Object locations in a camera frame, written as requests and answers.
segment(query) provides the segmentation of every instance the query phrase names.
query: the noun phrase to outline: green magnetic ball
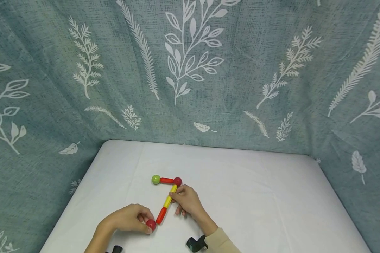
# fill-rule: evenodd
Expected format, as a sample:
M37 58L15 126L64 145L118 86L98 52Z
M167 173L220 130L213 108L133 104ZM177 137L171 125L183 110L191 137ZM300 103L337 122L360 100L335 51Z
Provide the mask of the green magnetic ball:
M159 175L153 175L152 183L153 184L159 184L160 183L160 176Z

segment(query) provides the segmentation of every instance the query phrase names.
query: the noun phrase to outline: red magnetic ball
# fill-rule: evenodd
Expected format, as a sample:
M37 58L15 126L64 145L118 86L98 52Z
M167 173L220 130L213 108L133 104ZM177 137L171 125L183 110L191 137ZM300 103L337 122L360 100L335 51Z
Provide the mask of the red magnetic ball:
M175 177L175 178L173 179L173 184L177 185L177 187L181 186L181 184L182 184L182 179L179 178L179 177Z
M156 222L154 220L148 220L145 224L150 227L152 231L156 229Z

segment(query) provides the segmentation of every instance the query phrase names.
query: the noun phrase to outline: beige sleeve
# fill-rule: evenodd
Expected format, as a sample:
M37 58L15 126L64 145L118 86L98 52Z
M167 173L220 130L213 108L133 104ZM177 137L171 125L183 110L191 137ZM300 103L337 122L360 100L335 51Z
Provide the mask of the beige sleeve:
M206 253L241 253L221 227L214 234L207 236L204 242L208 246Z

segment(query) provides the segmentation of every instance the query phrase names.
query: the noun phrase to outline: left hand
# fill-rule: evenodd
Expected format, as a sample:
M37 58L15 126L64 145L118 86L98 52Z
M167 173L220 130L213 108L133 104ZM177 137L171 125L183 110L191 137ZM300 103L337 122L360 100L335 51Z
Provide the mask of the left hand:
M145 234L152 234L152 229L145 225L150 219L155 220L148 208L137 203L132 203L111 213L104 218L102 223L108 224L113 230L139 231Z

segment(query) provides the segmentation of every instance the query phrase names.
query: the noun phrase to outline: blue-gray fabric backdrop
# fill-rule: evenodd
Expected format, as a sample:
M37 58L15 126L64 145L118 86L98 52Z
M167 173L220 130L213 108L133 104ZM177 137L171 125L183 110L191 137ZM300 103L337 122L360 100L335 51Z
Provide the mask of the blue-gray fabric backdrop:
M0 253L109 139L310 155L380 253L380 0L0 0Z

